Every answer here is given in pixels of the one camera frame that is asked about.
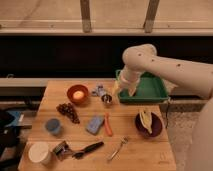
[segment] fork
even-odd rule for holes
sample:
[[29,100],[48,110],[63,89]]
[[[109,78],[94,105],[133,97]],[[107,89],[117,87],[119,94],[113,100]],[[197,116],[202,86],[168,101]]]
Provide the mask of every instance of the fork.
[[118,152],[121,150],[121,148],[123,147],[124,144],[127,144],[129,141],[129,137],[124,137],[121,142],[119,147],[109,156],[109,158],[107,159],[107,162],[109,163],[110,161],[112,161],[112,159],[118,154]]

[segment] paper cup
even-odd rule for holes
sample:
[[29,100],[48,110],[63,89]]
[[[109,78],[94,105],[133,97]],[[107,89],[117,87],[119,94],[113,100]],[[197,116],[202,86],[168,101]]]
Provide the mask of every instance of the paper cup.
[[46,142],[34,143],[28,152],[29,159],[33,163],[48,164],[51,159],[51,152]]
[[46,130],[52,135],[58,135],[61,130],[61,124],[58,119],[50,119],[45,124]]

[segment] black wall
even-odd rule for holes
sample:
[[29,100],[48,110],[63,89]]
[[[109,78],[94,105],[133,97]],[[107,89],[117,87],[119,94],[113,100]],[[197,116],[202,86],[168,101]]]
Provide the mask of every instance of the black wall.
[[213,64],[213,37],[2,36],[0,77],[114,77],[123,51],[144,43],[159,56]]

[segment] black handle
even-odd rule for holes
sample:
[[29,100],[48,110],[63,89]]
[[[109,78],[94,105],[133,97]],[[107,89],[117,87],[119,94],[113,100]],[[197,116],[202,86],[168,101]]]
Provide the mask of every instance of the black handle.
[[91,151],[94,151],[96,149],[98,149],[99,147],[101,147],[102,145],[104,145],[104,142],[101,141],[101,142],[98,142],[98,143],[95,143],[95,144],[92,144],[92,145],[89,145],[87,147],[84,148],[84,152],[85,153],[89,153]]

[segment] white cup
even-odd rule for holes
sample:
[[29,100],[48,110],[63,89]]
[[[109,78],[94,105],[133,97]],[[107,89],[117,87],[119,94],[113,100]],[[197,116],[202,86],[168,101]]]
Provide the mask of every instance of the white cup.
[[46,142],[36,142],[30,147],[28,156],[33,163],[45,165],[50,162],[51,152]]

